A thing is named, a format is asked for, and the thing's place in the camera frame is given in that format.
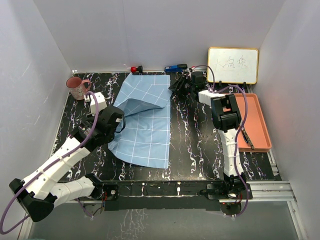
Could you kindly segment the blue checked tablecloth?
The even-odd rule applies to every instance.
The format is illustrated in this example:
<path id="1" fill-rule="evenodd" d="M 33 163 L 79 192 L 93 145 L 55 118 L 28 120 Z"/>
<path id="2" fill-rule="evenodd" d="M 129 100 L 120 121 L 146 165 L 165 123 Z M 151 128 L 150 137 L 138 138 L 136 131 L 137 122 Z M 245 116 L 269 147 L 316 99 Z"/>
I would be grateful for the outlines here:
<path id="1" fill-rule="evenodd" d="M 129 74 L 114 106 L 124 112 L 108 144 L 113 155 L 130 164 L 166 169 L 169 165 L 171 96 L 169 75 Z"/>

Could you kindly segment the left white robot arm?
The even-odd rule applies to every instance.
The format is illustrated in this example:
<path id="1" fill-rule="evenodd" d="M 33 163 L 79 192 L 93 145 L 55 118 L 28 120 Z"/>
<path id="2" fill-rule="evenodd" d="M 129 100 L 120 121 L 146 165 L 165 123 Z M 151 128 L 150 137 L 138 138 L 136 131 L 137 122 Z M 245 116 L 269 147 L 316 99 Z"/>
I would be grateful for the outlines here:
<path id="1" fill-rule="evenodd" d="M 114 139 L 124 115 L 111 105 L 86 118 L 42 166 L 24 179 L 11 181 L 10 189 L 33 222 L 42 221 L 68 201 L 82 197 L 97 200 L 103 195 L 103 184 L 93 173 L 67 183 L 59 181 L 80 160 Z"/>

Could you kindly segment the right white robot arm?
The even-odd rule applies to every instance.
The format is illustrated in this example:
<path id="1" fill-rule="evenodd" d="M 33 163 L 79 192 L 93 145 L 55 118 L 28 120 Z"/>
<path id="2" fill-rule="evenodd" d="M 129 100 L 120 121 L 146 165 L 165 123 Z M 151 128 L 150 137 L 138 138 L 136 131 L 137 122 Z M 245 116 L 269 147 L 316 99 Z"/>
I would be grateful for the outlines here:
<path id="1" fill-rule="evenodd" d="M 168 88 L 176 95 L 189 94 L 199 103 L 211 108 L 212 122 L 218 131 L 222 144 L 224 158 L 223 194 L 233 199 L 243 191 L 248 192 L 246 177 L 241 165 L 238 136 L 244 127 L 248 117 L 248 100 L 246 93 L 237 85 L 233 85 L 242 94 L 245 112 L 241 112 L 235 94 L 222 93 L 224 89 L 212 91 L 206 88 L 204 75 L 200 71 L 194 71 L 188 76 L 185 73 Z"/>

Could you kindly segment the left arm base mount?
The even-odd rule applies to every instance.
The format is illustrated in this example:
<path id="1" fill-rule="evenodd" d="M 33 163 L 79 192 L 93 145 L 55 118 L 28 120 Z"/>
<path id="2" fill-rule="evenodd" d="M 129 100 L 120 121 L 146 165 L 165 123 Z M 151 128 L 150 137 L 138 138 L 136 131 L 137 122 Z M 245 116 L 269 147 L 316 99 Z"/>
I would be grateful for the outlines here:
<path id="1" fill-rule="evenodd" d="M 93 200 L 116 201 L 119 196 L 119 186 L 116 184 L 103 183 L 95 175 L 86 175 L 93 183 L 94 189 L 87 198 Z"/>

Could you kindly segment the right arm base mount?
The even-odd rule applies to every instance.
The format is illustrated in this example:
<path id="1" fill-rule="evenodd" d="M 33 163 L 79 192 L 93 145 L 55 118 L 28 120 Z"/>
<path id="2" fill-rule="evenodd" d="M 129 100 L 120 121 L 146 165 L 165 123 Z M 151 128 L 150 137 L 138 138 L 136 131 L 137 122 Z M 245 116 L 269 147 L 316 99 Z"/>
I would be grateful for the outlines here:
<path id="1" fill-rule="evenodd" d="M 248 196 L 248 199 L 253 198 L 251 187 L 247 184 L 248 191 L 246 191 L 244 186 L 239 188 L 230 189 L 226 184 L 215 184 L 208 183 L 204 189 L 201 189 L 198 192 L 198 195 L 205 196 L 209 200 L 239 200 L 239 197 L 242 197 L 242 200 L 245 200 Z"/>

